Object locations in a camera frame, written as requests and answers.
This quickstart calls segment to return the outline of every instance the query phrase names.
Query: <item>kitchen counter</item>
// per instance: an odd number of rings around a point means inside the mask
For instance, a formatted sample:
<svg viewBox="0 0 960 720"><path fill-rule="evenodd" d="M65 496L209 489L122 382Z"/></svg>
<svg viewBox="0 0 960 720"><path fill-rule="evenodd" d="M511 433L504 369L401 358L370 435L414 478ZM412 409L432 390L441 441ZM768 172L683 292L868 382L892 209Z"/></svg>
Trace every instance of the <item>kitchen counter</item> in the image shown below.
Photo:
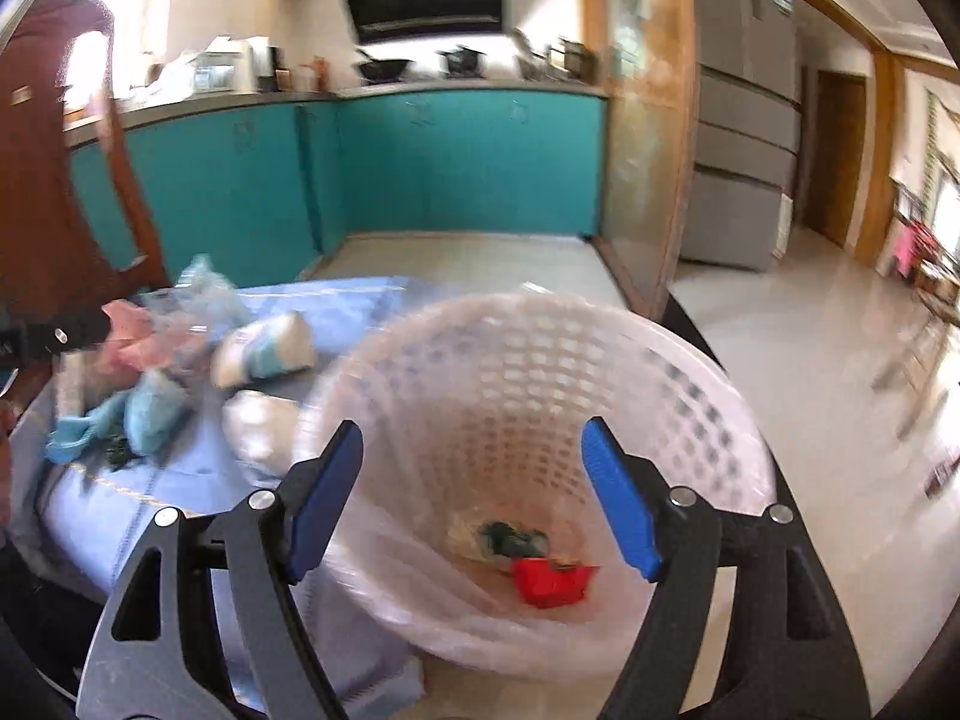
<svg viewBox="0 0 960 720"><path fill-rule="evenodd" d="M607 93L600 87L587 86L572 81L526 81L522 79L432 79L426 81L408 81L400 83L360 86L343 89L336 93L317 92L267 92L249 95L210 95L191 98L181 103L152 105L146 108L125 111L120 114L125 130L145 127L148 124L166 122L196 114L213 113L234 108L246 108L251 105L271 105L277 103L318 103L318 101L358 100L359 98L382 97L383 95L414 94L418 92L440 92L454 90L500 90L522 92L556 92L565 95L586 95L587 97L606 98ZM97 139L94 124L96 119L81 119L69 124L65 129L67 148L76 148Z"/></svg>

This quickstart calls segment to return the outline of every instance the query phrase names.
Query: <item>tile floor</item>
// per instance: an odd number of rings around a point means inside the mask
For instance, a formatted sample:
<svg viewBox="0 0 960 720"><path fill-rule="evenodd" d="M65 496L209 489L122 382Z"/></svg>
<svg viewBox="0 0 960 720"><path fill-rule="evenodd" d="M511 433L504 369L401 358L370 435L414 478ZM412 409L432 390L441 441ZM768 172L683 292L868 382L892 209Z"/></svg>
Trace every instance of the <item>tile floor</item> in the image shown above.
<svg viewBox="0 0 960 720"><path fill-rule="evenodd" d="M444 235L352 239L319 275L406 274L464 290L549 290L622 305L593 250L577 241ZM933 464L960 447L958 398L895 431L905 389L870 382L909 316L905 288L805 229L769 274L681 265L674 293L752 404L803 511L860 650L875 709L925 654L960 591L960 484L923 497ZM955 372L947 380L956 384ZM688 707L709 698L733 577L718 582ZM426 659L429 696L402 720L596 717L613 680L533 685Z"/></svg>

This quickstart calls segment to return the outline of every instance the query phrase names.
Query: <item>white plastic basket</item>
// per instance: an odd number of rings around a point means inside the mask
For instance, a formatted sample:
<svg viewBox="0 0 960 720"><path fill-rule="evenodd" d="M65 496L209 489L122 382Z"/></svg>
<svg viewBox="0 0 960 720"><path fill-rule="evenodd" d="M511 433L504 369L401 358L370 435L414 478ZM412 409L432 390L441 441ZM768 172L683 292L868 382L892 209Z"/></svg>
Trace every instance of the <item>white plastic basket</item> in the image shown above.
<svg viewBox="0 0 960 720"><path fill-rule="evenodd" d="M437 656L515 676L621 669L652 587L625 565L580 457L594 415L670 485L760 514L774 474L750 410L707 357L621 309L472 295L388 324L342 358L301 415L295 460L343 419L364 464L325 564L386 626ZM452 522L520 521L601 566L584 603L523 605L464 560Z"/></svg>

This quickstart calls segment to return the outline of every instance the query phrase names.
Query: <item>wooden stool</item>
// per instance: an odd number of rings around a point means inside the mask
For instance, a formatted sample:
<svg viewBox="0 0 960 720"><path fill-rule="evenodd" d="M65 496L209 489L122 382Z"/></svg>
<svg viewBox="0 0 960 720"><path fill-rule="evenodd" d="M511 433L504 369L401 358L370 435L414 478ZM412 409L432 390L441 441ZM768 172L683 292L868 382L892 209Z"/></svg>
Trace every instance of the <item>wooden stool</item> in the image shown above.
<svg viewBox="0 0 960 720"><path fill-rule="evenodd" d="M909 435L913 426L917 424L920 415L932 401L933 391L937 384L937 372L947 357L947 352L949 352L950 334L954 327L960 327L960 312L954 305L925 292L918 293L918 299L928 311L926 321L909 343L904 346L904 349L896 354L874 379L874 389L883 389L890 384L897 373L902 371L909 385L917 391L916 400L910 407L904 421L896 430L896 437L900 440ZM935 333L936 341L934 343L933 359L929 367L925 367L923 360L920 360L920 347L923 345L923 337L931 327ZM913 371L910 370L911 362L916 362L920 367L920 379L914 379Z"/></svg>

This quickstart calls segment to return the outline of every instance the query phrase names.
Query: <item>wooden door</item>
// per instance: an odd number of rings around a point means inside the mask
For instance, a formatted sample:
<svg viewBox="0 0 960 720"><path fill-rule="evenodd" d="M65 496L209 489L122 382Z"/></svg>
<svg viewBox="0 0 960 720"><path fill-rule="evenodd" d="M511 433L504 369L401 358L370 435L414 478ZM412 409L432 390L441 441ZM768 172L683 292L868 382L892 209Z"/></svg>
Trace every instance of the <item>wooden door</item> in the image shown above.
<svg viewBox="0 0 960 720"><path fill-rule="evenodd" d="M843 247L863 156L867 79L820 71L813 171L803 222Z"/></svg>

